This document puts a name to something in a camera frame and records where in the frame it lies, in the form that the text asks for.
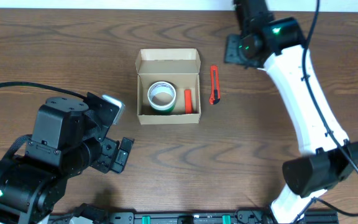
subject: wood grain surface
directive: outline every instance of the wood grain surface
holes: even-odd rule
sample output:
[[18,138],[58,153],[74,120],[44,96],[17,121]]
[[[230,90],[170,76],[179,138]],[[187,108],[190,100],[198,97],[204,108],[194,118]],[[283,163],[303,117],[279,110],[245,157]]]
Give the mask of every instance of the wood grain surface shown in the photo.
[[[308,32],[312,13],[276,14],[288,16]],[[278,196],[283,162],[299,156],[295,132],[266,74],[223,63],[231,33],[238,33],[233,12],[0,9],[0,82],[115,96],[126,112],[108,136],[136,139],[121,175],[87,169],[69,180],[54,212],[83,202],[138,212],[235,210],[263,207]],[[137,53],[189,47],[199,50],[202,61],[200,123],[141,126]],[[351,140],[358,140],[358,13],[321,13],[311,51],[336,118]],[[221,101],[214,106],[208,103],[212,64],[219,66],[221,85]],[[32,132],[39,106],[57,95],[28,87],[0,89],[0,158],[16,137]],[[358,177],[353,173],[323,198],[357,212]]]

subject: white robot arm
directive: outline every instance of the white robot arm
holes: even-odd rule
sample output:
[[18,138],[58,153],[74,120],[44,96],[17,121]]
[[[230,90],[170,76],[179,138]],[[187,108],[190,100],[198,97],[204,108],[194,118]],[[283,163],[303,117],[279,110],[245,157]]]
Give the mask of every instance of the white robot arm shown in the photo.
[[284,163],[287,184],[270,205],[275,221],[297,221],[315,200],[345,215],[358,216],[318,199],[353,169],[358,173],[358,142],[350,143],[336,121],[310,59],[308,44],[319,1],[307,39],[294,18],[275,21],[264,1],[235,0],[234,4],[241,35],[227,38],[225,62],[267,72],[283,98],[298,138],[301,158]]
[[[335,149],[336,144],[327,135],[327,130],[313,105],[305,81],[302,79],[302,52],[303,47],[301,45],[283,49],[281,55],[272,54],[266,60],[264,69],[283,98],[295,127],[299,152],[301,156],[305,157],[316,154],[316,149],[318,148],[323,148],[325,151]],[[310,85],[321,111],[327,119],[329,127],[333,130],[335,138],[343,140],[342,145],[344,145],[349,138],[336,121],[324,97],[324,93],[314,74],[310,51],[306,56],[306,67],[308,75],[310,75]],[[326,191],[321,189],[313,192],[308,197],[301,198],[286,185],[280,196],[271,204],[272,213],[279,223],[290,223],[307,206],[311,198],[319,197]]]

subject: green connector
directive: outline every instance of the green connector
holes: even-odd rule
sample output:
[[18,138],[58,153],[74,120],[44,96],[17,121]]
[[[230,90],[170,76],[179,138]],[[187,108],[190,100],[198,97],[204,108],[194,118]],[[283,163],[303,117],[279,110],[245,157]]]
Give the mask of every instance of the green connector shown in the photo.
[[151,223],[150,217],[142,217],[142,224],[150,224],[150,223]]
[[223,224],[231,224],[230,215],[223,215],[222,219],[223,219]]

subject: open cardboard box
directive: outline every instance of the open cardboard box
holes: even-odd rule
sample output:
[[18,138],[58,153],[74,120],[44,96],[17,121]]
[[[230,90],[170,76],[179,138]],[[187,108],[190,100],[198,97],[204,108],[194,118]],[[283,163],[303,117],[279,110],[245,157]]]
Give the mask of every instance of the open cardboard box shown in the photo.
[[[201,116],[201,60],[196,49],[142,49],[136,58],[137,116],[141,124],[198,123]],[[159,81],[169,82],[176,89],[173,111],[159,114],[147,98],[150,86]],[[185,114],[185,90],[191,90],[192,114]]]

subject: roll of tape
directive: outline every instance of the roll of tape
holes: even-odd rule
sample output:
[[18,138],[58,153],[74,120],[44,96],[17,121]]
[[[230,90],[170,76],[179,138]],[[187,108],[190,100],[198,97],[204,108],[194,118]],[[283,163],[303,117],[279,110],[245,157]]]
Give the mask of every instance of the roll of tape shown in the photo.
[[153,109],[159,113],[169,113],[175,107],[177,91],[170,83],[156,82],[150,86],[147,98]]

